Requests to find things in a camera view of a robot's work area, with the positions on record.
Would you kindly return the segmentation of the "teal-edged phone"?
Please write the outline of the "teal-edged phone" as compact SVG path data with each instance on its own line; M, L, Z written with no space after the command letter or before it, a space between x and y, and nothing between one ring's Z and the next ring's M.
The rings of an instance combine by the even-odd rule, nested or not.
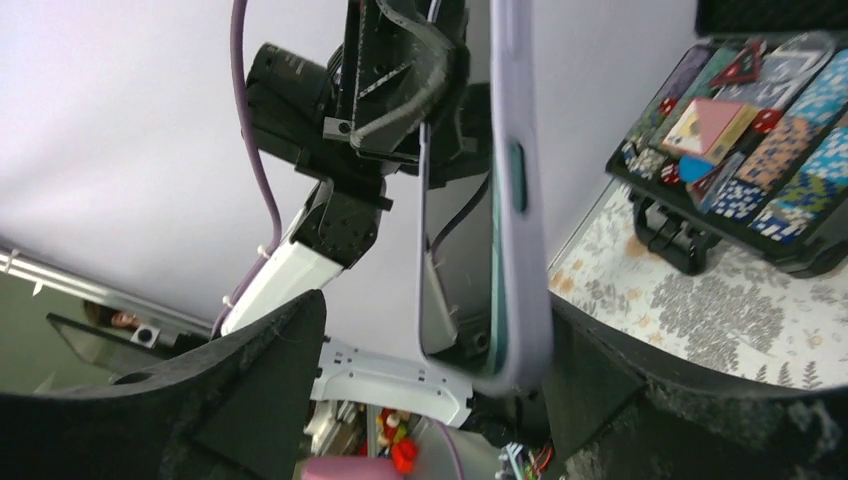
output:
M429 125L421 127L419 140L421 351L473 376L494 375L502 363L506 322L491 161L483 160L480 174L441 180Z

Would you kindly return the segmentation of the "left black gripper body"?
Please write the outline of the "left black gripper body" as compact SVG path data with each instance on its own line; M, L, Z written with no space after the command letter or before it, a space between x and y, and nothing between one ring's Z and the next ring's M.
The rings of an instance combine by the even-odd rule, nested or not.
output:
M429 180L482 175L491 165L489 87L471 83L464 1L358 1L348 12L334 118L350 130L306 150L297 171L343 179L418 173L430 126Z

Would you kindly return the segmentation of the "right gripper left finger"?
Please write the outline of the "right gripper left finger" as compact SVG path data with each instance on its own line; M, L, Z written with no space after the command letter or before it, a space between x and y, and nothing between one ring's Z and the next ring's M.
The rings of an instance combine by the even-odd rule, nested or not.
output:
M325 342L308 291L109 385L1 398L5 479L288 479Z

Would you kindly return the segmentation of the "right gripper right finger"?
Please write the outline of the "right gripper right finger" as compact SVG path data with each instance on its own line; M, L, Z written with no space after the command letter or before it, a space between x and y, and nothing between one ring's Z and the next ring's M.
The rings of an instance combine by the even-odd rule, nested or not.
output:
M847 390L714 371L552 301L545 397L566 479L843 479Z

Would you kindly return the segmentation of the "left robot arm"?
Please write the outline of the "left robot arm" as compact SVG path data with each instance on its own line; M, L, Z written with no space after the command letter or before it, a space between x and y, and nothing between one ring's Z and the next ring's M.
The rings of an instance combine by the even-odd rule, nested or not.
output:
M343 42L326 64L265 43L245 66L245 12L237 2L231 31L237 110L273 234L216 319L213 337L323 287L368 252L392 206L386 177L419 171L421 127L431 129L428 188L480 181L447 230L484 200L491 168L490 92L469 79L464 2L352 1ZM316 182L288 227L278 218L262 154Z

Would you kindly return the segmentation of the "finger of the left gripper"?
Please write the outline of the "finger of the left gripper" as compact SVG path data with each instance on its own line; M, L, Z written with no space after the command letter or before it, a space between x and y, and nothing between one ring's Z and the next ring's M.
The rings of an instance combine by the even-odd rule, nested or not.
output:
M363 1L349 141L395 149L447 87L453 45L418 1Z

